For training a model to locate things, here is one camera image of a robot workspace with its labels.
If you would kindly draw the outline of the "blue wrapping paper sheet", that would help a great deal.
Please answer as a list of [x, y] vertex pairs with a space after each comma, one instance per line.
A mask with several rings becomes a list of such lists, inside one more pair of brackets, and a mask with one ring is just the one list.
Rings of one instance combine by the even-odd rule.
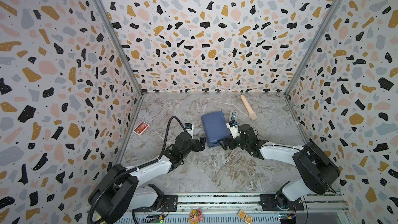
[[219, 146], [219, 140], [230, 137], [231, 132], [222, 111], [205, 114], [201, 119], [209, 148]]

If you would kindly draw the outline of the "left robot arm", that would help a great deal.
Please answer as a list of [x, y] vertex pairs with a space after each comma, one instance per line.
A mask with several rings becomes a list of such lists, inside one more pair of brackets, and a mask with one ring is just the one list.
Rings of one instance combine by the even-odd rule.
[[[174, 171], [189, 153], [203, 151], [205, 146], [206, 138], [194, 139], [190, 133], [181, 132], [157, 158], [135, 167], [113, 166], [89, 196], [87, 222], [113, 224], [126, 211], [159, 209], [164, 193], [150, 181]], [[93, 220], [95, 213], [99, 214], [97, 221]]]

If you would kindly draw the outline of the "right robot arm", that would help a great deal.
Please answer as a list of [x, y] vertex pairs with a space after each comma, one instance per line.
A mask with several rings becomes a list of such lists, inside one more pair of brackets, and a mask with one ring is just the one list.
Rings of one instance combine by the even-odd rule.
[[315, 143], [304, 146], [275, 144], [259, 140], [256, 130], [248, 124], [227, 123], [227, 128], [230, 137], [218, 140], [224, 150], [239, 147], [254, 158], [284, 162], [297, 168], [300, 177], [285, 183], [276, 192], [274, 201], [279, 208], [287, 208], [289, 203], [310, 193], [336, 193], [332, 184], [341, 175], [340, 169]]

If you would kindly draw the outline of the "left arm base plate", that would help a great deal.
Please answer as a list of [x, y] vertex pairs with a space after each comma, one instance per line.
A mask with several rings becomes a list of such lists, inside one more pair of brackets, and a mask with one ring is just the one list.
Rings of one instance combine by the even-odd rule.
[[135, 209], [138, 213], [160, 213], [176, 212], [178, 206], [178, 195], [163, 195], [158, 197], [150, 206], [143, 206]]

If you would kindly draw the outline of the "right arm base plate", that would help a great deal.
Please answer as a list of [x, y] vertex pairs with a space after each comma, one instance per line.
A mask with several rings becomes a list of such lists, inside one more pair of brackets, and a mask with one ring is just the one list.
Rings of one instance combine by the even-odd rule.
[[283, 194], [260, 194], [260, 206], [263, 211], [303, 211], [305, 207], [301, 198], [289, 201]]

